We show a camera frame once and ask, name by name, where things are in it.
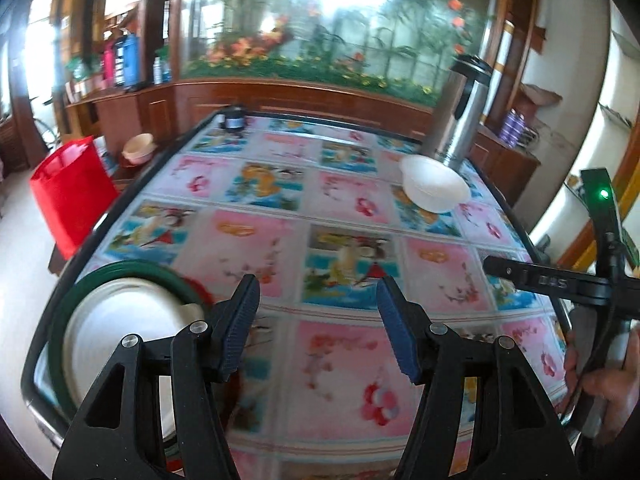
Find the floral tablecloth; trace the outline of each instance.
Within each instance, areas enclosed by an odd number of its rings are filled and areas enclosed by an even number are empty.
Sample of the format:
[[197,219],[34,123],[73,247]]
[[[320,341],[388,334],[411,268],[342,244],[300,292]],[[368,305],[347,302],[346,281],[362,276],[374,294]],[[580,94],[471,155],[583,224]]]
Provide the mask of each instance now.
[[[216,301],[258,277],[262,304],[228,440],[242,480],[388,478],[421,388],[402,375],[375,303],[395,277],[431,319],[483,340],[513,337],[550,398],[565,393],[564,341],[548,298],[484,275],[488,254],[528,260],[471,165],[472,201],[416,207],[398,162],[416,145],[270,118],[201,131],[113,225],[83,274],[144,258],[201,282]],[[465,384],[452,470],[465,468],[475,382]]]

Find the tiled floor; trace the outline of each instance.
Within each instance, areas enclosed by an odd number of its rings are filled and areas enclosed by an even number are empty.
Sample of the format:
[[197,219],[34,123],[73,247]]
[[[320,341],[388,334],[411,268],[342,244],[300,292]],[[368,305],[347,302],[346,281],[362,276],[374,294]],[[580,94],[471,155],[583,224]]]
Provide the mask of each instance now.
[[0,413],[31,459],[51,475],[56,450],[20,394],[20,374],[40,315],[56,284],[47,264],[53,239],[31,195],[30,172],[12,174],[0,220]]

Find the metal bolt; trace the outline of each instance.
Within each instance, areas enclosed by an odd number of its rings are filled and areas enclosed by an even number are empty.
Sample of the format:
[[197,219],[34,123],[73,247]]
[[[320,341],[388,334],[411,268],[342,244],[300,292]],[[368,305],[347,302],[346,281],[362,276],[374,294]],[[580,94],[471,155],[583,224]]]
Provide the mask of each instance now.
[[129,334],[124,336],[124,338],[122,339],[122,346],[124,346],[124,348],[131,348],[132,346],[135,346],[137,344],[138,344],[137,335]]
[[498,344],[506,350],[512,350],[516,346],[516,342],[507,335],[501,336],[498,339]]
[[447,325],[444,323],[431,323],[429,326],[429,330],[431,330],[435,335],[445,335],[447,333]]
[[193,323],[191,323],[189,330],[191,330],[191,332],[194,334],[201,334],[207,328],[209,328],[209,325],[207,325],[207,323],[205,323],[204,321],[194,321]]

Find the red container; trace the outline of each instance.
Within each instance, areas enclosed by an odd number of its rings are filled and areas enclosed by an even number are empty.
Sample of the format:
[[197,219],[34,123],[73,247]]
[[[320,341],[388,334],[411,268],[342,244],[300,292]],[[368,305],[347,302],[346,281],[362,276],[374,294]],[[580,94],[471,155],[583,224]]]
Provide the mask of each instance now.
[[91,137],[68,142],[49,155],[31,176],[30,185],[67,260],[118,196]]

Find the green tray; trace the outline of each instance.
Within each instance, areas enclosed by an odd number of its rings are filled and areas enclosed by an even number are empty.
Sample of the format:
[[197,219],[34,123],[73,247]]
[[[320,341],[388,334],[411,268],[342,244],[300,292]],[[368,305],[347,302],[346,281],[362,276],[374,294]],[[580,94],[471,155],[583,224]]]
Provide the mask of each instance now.
[[203,299],[172,270],[160,267],[146,260],[126,260],[108,264],[94,270],[82,280],[77,282],[60,302],[49,333],[49,374],[51,386],[58,399],[62,412],[68,418],[69,423],[76,415],[78,408],[71,399],[71,394],[66,384],[62,371],[62,345],[65,337],[66,326],[78,305],[85,297],[97,287],[107,282],[120,278],[140,278],[148,280],[164,287],[184,304],[203,304]]

